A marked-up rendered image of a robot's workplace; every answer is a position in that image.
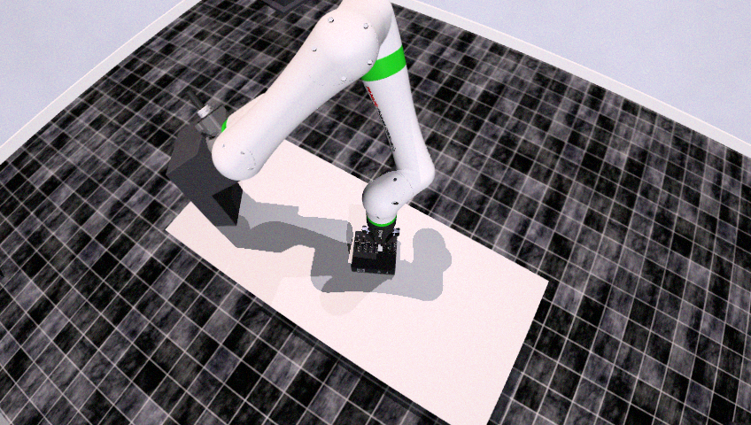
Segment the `black lighting desk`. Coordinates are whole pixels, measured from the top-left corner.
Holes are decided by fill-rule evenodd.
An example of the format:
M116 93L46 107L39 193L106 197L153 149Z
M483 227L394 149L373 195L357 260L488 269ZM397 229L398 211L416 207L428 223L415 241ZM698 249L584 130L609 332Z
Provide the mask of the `black lighting desk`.
M378 251L376 243L371 243L362 231L355 231L352 272L395 275L397 240L384 244L383 251Z

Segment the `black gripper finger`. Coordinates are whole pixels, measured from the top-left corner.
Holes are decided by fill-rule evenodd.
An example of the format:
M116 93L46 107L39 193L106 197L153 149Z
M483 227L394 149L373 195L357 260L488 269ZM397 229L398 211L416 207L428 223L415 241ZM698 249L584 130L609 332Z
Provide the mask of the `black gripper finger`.
M380 236L374 235L372 232L368 231L367 226L362 226L362 234L366 235L371 243L376 243L376 246L378 246L378 251L380 251L380 244L381 244Z
M383 246L385 243L390 244L395 237L399 236L400 228L394 228L393 230L394 232L391 234L388 234L387 237L382 236L381 244L380 244L380 251L383 251Z

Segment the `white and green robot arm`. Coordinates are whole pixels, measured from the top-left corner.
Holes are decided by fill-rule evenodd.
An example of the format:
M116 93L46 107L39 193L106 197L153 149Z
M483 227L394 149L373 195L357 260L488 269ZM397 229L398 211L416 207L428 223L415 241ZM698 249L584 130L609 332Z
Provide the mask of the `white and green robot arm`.
M195 128L205 133L217 170L243 181L256 175L310 114L361 78L395 163L362 193L368 227L381 237L395 227L398 210L430 186L435 167L416 117L391 2L343 0L338 8L317 22L267 92L233 114L222 104L204 105L192 89L185 94L199 109L202 121Z

